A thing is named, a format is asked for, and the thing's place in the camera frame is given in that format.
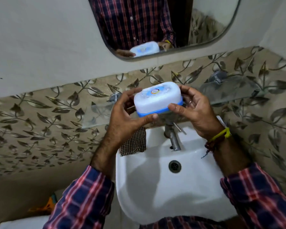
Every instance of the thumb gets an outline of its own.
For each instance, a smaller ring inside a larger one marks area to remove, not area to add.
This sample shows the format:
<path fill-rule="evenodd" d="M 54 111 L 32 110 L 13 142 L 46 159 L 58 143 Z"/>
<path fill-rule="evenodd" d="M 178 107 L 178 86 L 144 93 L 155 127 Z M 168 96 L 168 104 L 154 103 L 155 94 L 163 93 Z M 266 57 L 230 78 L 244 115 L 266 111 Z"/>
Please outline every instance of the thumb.
<path fill-rule="evenodd" d="M 190 120 L 193 120 L 195 113 L 188 108 L 185 108 L 183 106 L 180 106 L 178 104 L 169 104 L 168 109 L 171 110 L 174 113 L 177 113 L 179 115 L 182 115 Z"/>
<path fill-rule="evenodd" d="M 158 114 L 150 114 L 145 117 L 141 117 L 137 119 L 137 123 L 139 127 L 143 127 L 144 125 L 147 125 L 148 123 L 152 123 L 153 121 L 156 121 L 158 119 Z"/>

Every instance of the fingernail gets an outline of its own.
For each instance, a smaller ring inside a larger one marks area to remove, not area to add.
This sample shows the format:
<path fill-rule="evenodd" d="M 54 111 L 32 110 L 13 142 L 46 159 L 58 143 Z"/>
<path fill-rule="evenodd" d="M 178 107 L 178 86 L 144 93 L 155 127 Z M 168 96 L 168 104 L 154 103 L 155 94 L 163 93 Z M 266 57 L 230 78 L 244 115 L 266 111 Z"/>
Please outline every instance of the fingernail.
<path fill-rule="evenodd" d="M 158 114 L 153 114 L 153 120 L 157 120 L 158 119 Z"/>
<path fill-rule="evenodd" d="M 168 107 L 170 108 L 170 110 L 174 110 L 176 108 L 173 104 L 169 104 Z"/>

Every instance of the wash basin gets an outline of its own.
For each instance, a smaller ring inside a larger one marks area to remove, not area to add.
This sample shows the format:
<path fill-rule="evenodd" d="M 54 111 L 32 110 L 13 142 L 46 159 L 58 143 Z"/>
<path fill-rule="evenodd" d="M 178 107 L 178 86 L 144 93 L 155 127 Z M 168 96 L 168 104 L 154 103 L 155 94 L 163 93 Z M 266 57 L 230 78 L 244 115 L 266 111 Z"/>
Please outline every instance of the wash basin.
<path fill-rule="evenodd" d="M 206 140 L 190 122 L 179 124 L 181 151 L 173 151 L 164 127 L 146 130 L 146 150 L 116 155 L 116 189 L 131 220 L 145 225 L 164 217 L 200 216 L 222 221 L 237 215 L 220 186 L 223 177 Z"/>

